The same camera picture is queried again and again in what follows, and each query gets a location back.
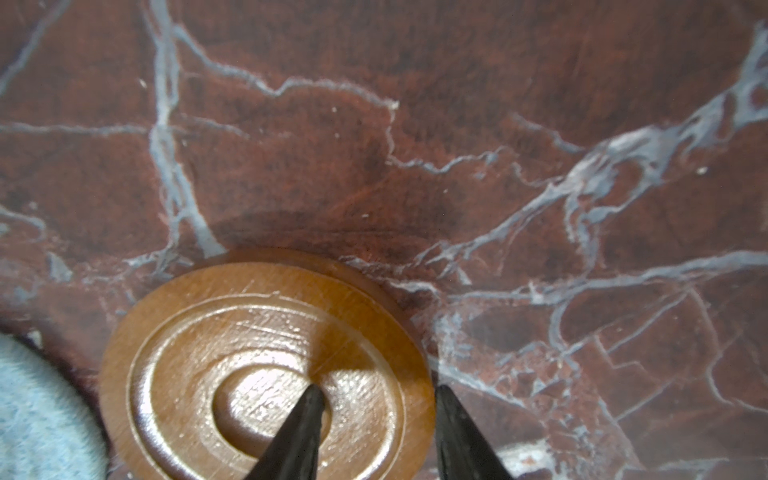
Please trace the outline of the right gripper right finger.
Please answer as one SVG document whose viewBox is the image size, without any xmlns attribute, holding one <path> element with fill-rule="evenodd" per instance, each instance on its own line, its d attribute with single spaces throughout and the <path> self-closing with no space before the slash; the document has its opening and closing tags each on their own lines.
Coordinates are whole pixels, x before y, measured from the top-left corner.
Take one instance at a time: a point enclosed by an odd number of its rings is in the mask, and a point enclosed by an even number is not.
<svg viewBox="0 0 768 480">
<path fill-rule="evenodd" d="M 453 390 L 436 388 L 435 444 L 442 480 L 513 480 Z"/>
</svg>

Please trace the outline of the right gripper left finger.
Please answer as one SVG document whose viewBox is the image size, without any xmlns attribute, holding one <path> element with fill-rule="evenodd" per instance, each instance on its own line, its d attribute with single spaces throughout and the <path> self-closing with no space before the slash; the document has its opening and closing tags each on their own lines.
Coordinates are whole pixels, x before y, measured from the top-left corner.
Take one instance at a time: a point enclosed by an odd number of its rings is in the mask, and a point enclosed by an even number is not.
<svg viewBox="0 0 768 480">
<path fill-rule="evenodd" d="M 324 411 L 323 391 L 309 385 L 245 479 L 316 479 Z"/>
</svg>

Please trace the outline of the brown wooden round coaster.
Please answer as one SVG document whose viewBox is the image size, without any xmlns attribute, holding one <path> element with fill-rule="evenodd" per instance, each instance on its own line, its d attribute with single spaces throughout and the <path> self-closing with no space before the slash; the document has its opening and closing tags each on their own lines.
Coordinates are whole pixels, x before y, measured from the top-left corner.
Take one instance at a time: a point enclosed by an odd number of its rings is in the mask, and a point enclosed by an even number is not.
<svg viewBox="0 0 768 480">
<path fill-rule="evenodd" d="M 99 406 L 140 479 L 241 479 L 306 390 L 321 479 L 411 479 L 435 429 L 432 374 L 396 300 L 338 261 L 226 254 L 156 288 L 112 334 Z"/>
</svg>

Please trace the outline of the grey blue round coaster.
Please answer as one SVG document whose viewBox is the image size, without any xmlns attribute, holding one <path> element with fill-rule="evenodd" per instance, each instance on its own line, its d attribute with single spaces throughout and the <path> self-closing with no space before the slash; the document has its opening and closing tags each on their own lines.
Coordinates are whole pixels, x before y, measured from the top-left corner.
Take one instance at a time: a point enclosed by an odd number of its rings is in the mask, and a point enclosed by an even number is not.
<svg viewBox="0 0 768 480">
<path fill-rule="evenodd" d="M 1 336 L 1 477 L 104 479 L 108 451 L 93 411 L 48 361 Z"/>
</svg>

